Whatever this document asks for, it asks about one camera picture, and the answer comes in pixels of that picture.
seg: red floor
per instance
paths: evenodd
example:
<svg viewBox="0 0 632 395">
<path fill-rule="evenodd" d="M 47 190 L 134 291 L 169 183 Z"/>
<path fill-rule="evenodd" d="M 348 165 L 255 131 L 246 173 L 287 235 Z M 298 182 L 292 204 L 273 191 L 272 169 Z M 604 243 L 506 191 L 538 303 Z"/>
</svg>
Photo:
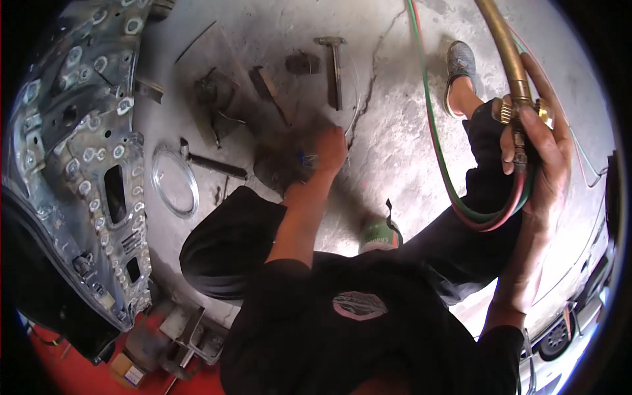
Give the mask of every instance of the red floor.
<svg viewBox="0 0 632 395">
<path fill-rule="evenodd" d="M 48 332 L 40 327 L 35 327 L 37 334 L 44 340 L 52 341 L 57 338 L 57 334 Z M 126 336 L 121 336 L 116 341 L 116 351 L 110 359 L 118 355 L 123 349 Z M 68 347 L 68 342 L 63 341 L 59 346 L 47 346 L 40 342 L 33 334 L 31 340 L 36 352 L 42 358 L 44 366 L 48 370 L 52 379 L 65 394 L 69 395 L 163 395 L 173 380 L 173 376 L 163 370 L 158 370 L 149 374 L 141 383 L 138 389 L 126 389 L 118 384 L 111 376 L 109 364 L 100 363 L 98 366 L 92 365 L 84 359 L 74 348 L 71 348 L 64 358 L 61 355 Z M 169 395 L 195 395 L 195 394 L 224 394 L 219 383 L 219 369 L 215 367 L 202 367 L 197 374 L 189 381 L 177 380 Z"/>
</svg>

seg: man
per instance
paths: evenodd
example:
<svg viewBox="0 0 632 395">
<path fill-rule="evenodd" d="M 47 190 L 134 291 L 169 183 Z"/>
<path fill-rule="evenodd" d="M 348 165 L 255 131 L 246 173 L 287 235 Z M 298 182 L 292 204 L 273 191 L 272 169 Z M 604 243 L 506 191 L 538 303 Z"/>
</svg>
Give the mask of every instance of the man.
<svg viewBox="0 0 632 395">
<path fill-rule="evenodd" d="M 448 208 L 396 250 L 353 258 L 314 253 L 329 189 L 347 156 L 342 129 L 331 128 L 317 142 L 319 165 L 306 183 L 285 189 L 282 171 L 260 176 L 284 195 L 281 205 L 241 188 L 194 230 L 181 255 L 192 285 L 229 300 L 246 281 L 221 358 L 227 394 L 516 392 L 521 330 L 564 207 L 571 161 L 559 103 L 533 60 L 522 60 L 557 122 L 551 131 L 532 109 L 520 109 L 542 163 L 529 201 L 499 229 L 472 231 Z M 495 212 L 511 189 L 510 130 L 503 131 L 491 118 L 490 102 L 476 96 L 474 56 L 465 43 L 450 47 L 448 71 L 445 106 L 467 118 L 478 163 L 468 171 L 463 200 L 479 212 Z M 496 277 L 475 342 L 446 305 Z"/>
</svg>

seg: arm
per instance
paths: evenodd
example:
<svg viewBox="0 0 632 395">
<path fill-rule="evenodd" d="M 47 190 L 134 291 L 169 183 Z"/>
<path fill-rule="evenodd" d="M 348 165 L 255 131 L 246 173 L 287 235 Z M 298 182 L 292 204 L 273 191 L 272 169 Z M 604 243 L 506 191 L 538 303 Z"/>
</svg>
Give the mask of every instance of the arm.
<svg viewBox="0 0 632 395">
<path fill-rule="evenodd" d="M 526 313 L 533 305 L 540 286 L 542 263 L 564 209 L 571 177 L 572 141 L 557 97 L 533 59 L 527 54 L 522 54 L 521 58 L 538 93 L 553 107 L 556 122 L 551 131 L 533 109 L 520 109 L 526 134 L 542 163 L 536 170 L 531 197 L 523 208 L 522 228 L 516 247 L 498 278 L 483 334 L 499 325 L 512 325 L 522 330 Z M 509 128 L 505 129 L 501 137 L 506 174 L 513 172 L 514 147 L 510 132 Z"/>
<path fill-rule="evenodd" d="M 319 165 L 312 178 L 304 185 L 291 185 L 286 192 L 286 199 L 282 204 L 288 210 L 265 263 L 277 259 L 295 259 L 309 268 L 312 267 L 316 232 L 325 212 L 327 196 L 347 157 L 342 128 L 323 131 L 316 151 Z"/>
</svg>

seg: hammer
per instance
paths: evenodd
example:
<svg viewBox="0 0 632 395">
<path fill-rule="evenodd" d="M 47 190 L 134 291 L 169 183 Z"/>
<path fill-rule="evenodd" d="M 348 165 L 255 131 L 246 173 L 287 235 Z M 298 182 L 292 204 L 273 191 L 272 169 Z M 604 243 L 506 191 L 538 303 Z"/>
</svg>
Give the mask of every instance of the hammer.
<svg viewBox="0 0 632 395">
<path fill-rule="evenodd" d="M 189 152 L 189 142 L 184 138 L 180 138 L 180 155 L 186 162 L 196 164 L 200 167 L 204 167 L 208 170 L 215 170 L 218 173 L 225 174 L 229 177 L 246 180 L 248 178 L 248 172 L 241 167 L 233 166 L 222 162 L 217 162 L 209 158 L 193 155 Z"/>
<path fill-rule="evenodd" d="M 342 111 L 343 109 L 343 90 L 340 85 L 340 44 L 346 44 L 347 41 L 342 37 L 316 37 L 314 42 L 320 46 L 331 47 L 331 51 L 334 55 L 334 72 L 336 73 L 336 111 Z"/>
</svg>

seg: gray sneaker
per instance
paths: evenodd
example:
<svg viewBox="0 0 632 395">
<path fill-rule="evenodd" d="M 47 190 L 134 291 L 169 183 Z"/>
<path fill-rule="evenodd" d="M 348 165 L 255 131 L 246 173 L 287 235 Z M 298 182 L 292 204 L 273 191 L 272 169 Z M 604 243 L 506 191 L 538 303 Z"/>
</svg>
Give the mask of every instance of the gray sneaker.
<svg viewBox="0 0 632 395">
<path fill-rule="evenodd" d="M 452 88 L 452 82 L 461 76 L 467 76 L 474 86 L 474 75 L 476 75 L 476 61 L 474 60 L 474 52 L 468 44 L 463 41 L 455 41 L 447 50 L 447 84 L 446 94 L 443 98 L 443 105 L 448 114 L 456 119 L 465 119 L 465 115 L 457 116 L 450 108 L 447 102 L 447 96 Z"/>
</svg>

